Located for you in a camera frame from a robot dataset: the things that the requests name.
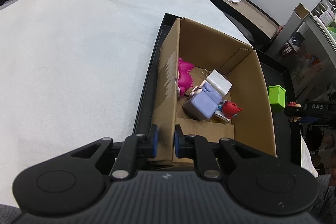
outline bed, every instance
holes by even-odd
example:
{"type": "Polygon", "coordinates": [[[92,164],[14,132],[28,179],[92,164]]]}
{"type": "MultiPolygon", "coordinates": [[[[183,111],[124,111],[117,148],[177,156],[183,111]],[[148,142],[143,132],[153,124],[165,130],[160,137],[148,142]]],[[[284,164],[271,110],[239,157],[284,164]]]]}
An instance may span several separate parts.
{"type": "Polygon", "coordinates": [[[11,184],[28,166],[132,133],[165,13],[248,43],[209,0],[18,0],[0,10],[0,203],[16,206],[11,184]]]}

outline green container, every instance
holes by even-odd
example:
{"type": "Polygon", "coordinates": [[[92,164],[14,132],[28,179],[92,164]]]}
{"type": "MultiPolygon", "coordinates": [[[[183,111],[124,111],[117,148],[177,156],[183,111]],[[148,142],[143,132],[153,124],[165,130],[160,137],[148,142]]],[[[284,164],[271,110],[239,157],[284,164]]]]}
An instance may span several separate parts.
{"type": "Polygon", "coordinates": [[[272,112],[281,112],[285,107],[286,90],[280,85],[268,87],[268,99],[272,112]]]}

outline person's leg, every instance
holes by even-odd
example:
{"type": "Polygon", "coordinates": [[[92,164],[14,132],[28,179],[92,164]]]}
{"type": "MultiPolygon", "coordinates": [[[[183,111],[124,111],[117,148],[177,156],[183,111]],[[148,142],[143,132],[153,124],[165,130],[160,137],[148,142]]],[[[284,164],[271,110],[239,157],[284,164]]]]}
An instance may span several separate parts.
{"type": "Polygon", "coordinates": [[[0,204],[0,224],[10,224],[21,215],[21,210],[16,207],[0,204]]]}
{"type": "Polygon", "coordinates": [[[310,213],[325,224],[334,224],[336,223],[336,187],[329,185],[330,175],[319,176],[316,179],[319,193],[310,213]]]}

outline red toy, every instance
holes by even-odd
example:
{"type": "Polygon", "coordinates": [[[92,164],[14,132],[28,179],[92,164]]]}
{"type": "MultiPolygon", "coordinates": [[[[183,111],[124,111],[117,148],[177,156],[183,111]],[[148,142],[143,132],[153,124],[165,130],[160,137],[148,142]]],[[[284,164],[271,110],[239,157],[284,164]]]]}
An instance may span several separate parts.
{"type": "MultiPolygon", "coordinates": [[[[296,102],[290,102],[287,106],[301,106],[301,104],[297,104],[296,102]]],[[[301,117],[289,117],[289,121],[290,122],[297,122],[298,120],[300,120],[301,117]]]]}
{"type": "Polygon", "coordinates": [[[236,117],[236,114],[242,110],[242,108],[238,108],[237,105],[233,102],[225,101],[222,105],[222,113],[228,119],[236,117]]]}

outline cardboard box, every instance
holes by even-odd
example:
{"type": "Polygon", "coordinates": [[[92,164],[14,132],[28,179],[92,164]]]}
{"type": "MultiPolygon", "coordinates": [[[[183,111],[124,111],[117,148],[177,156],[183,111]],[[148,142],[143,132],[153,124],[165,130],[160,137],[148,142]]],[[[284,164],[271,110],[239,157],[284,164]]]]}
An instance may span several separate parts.
{"type": "Polygon", "coordinates": [[[235,140],[276,156],[275,137],[268,91],[261,65],[253,48],[229,35],[189,19],[176,19],[162,44],[158,67],[152,124],[159,127],[157,157],[162,165],[191,162],[177,159],[173,148],[175,124],[187,134],[198,134],[210,142],[222,137],[235,140]],[[229,124],[196,121],[182,109],[177,98],[178,58],[195,65],[194,85],[205,78],[203,70],[217,70],[232,83],[225,99],[244,110],[229,124]]]}

